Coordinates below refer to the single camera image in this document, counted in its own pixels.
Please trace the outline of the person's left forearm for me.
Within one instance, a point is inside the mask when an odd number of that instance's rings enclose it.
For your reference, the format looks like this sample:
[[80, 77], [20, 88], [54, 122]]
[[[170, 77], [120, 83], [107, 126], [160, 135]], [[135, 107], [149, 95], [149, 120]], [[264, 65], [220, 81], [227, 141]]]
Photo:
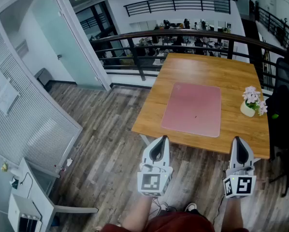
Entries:
[[152, 196], [141, 196], [122, 222], [122, 228], [130, 232], [142, 232], [148, 222], [153, 199]]

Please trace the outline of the black metal stair railing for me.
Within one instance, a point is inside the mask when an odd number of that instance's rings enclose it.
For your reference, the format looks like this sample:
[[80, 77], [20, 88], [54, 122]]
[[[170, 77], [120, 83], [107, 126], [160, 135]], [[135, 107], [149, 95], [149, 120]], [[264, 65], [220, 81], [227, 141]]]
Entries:
[[289, 25], [286, 18], [284, 20], [279, 19], [272, 13], [256, 5], [255, 19], [267, 28], [267, 31], [278, 40], [282, 47], [289, 48]]

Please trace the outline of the black waste bin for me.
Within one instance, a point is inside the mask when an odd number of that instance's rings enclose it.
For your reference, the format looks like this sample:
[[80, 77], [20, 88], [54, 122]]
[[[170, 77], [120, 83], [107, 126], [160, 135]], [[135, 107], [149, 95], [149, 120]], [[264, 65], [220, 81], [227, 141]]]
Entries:
[[34, 77], [39, 81], [43, 88], [48, 92], [51, 89], [52, 75], [46, 68], [40, 69]]

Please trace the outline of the person in red shirt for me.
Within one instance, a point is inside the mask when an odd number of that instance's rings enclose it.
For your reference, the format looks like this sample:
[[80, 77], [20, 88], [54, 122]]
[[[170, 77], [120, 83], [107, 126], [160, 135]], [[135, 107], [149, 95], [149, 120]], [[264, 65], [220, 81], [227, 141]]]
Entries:
[[169, 212], [151, 219], [139, 231], [106, 224], [100, 232], [215, 232], [215, 229], [213, 224], [199, 213]]

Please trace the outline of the striped glass partition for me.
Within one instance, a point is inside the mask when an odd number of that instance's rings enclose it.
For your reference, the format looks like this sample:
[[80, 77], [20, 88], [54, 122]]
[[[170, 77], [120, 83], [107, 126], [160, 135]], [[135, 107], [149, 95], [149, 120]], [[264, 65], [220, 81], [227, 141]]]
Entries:
[[7, 115], [0, 110], [0, 155], [14, 164], [26, 158], [54, 171], [68, 154], [80, 127], [21, 69], [1, 34], [0, 71], [20, 94]]

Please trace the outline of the black railing with dark handrail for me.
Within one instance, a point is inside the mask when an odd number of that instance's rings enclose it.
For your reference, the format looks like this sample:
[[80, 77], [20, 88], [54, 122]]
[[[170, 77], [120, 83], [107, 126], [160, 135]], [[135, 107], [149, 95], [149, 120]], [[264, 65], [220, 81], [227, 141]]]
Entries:
[[107, 74], [116, 85], [148, 87], [169, 53], [185, 53], [236, 59], [252, 63], [260, 85], [274, 89], [276, 61], [289, 63], [289, 49], [264, 41], [215, 31], [158, 29], [90, 40]]

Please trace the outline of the white pot with pink flowers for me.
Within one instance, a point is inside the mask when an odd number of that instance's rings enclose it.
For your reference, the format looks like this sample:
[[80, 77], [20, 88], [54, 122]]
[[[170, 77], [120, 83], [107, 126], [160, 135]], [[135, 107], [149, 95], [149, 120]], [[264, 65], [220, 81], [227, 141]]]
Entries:
[[241, 112], [248, 116], [253, 117], [257, 112], [260, 116], [267, 113], [267, 104], [260, 99], [260, 92], [255, 87], [249, 86], [245, 88], [243, 93], [244, 101], [241, 104]]

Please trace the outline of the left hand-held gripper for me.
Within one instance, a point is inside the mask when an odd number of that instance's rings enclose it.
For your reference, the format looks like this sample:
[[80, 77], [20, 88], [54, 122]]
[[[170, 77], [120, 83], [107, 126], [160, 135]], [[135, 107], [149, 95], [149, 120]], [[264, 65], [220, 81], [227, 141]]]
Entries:
[[[163, 196], [172, 179], [170, 167], [170, 141], [164, 135], [151, 142], [144, 150], [143, 163], [137, 173], [137, 189], [144, 196]], [[150, 164], [159, 164], [163, 168]]]

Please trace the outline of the black padded office chair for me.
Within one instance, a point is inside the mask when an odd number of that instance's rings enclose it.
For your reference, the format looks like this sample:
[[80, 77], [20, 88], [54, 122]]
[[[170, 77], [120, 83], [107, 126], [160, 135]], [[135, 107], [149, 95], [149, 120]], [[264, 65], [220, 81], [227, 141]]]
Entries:
[[[270, 180], [272, 183], [282, 177], [286, 177], [285, 197], [289, 189], [289, 90], [285, 85], [275, 89], [272, 96], [266, 100], [267, 118], [270, 136], [270, 157], [273, 161], [276, 156], [280, 157], [283, 172]], [[277, 119], [272, 119], [273, 114], [279, 114]]]

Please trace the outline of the white cabinet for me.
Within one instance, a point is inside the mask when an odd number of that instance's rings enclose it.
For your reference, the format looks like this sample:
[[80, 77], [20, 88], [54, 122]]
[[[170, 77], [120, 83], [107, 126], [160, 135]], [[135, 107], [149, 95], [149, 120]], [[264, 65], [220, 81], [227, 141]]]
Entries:
[[15, 175], [19, 177], [19, 184], [17, 189], [12, 188], [11, 194], [15, 194], [33, 201], [35, 207], [41, 214], [42, 226], [40, 232], [49, 231], [56, 213], [85, 214], [98, 212], [97, 208], [68, 207], [53, 204], [48, 197], [48, 193], [44, 191], [38, 179], [35, 177], [32, 170], [33, 168], [45, 175], [48, 175], [49, 177], [59, 178], [60, 176], [30, 163], [25, 158], [21, 159], [18, 168], [15, 170]]

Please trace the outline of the black metal gallery railing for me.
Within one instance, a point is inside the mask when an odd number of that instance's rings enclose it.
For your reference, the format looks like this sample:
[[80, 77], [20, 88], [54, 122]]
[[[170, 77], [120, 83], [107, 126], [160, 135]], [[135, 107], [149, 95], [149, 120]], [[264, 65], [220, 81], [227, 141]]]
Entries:
[[230, 0], [145, 0], [124, 5], [129, 17], [146, 13], [178, 10], [214, 11], [231, 13]]

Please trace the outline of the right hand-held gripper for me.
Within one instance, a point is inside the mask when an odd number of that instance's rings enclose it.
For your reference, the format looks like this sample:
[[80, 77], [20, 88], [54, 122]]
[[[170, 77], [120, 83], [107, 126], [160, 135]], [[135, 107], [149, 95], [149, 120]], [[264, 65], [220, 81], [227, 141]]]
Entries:
[[226, 199], [240, 199], [251, 196], [255, 183], [254, 153], [248, 143], [239, 136], [235, 136], [231, 143], [231, 158], [226, 178], [223, 180]]

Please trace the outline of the pink desk mat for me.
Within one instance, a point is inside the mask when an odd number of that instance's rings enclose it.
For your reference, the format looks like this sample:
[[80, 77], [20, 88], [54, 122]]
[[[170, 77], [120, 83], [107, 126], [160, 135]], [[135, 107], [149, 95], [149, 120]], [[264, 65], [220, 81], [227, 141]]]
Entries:
[[165, 129], [217, 138], [220, 135], [219, 87], [176, 82], [161, 126]]

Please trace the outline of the white paper notice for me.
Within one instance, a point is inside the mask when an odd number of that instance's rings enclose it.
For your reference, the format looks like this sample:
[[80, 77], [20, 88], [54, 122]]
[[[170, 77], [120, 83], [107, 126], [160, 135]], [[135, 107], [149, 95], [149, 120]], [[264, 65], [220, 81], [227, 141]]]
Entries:
[[16, 99], [20, 97], [18, 91], [11, 85], [0, 71], [0, 110], [7, 115]]

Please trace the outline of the person's right forearm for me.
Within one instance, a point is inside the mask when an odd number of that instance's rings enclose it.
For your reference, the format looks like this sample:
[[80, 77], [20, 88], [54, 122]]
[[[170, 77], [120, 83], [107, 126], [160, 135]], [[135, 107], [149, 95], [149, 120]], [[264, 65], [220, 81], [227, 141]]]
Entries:
[[243, 227], [241, 200], [228, 199], [222, 221], [221, 232], [234, 232]]

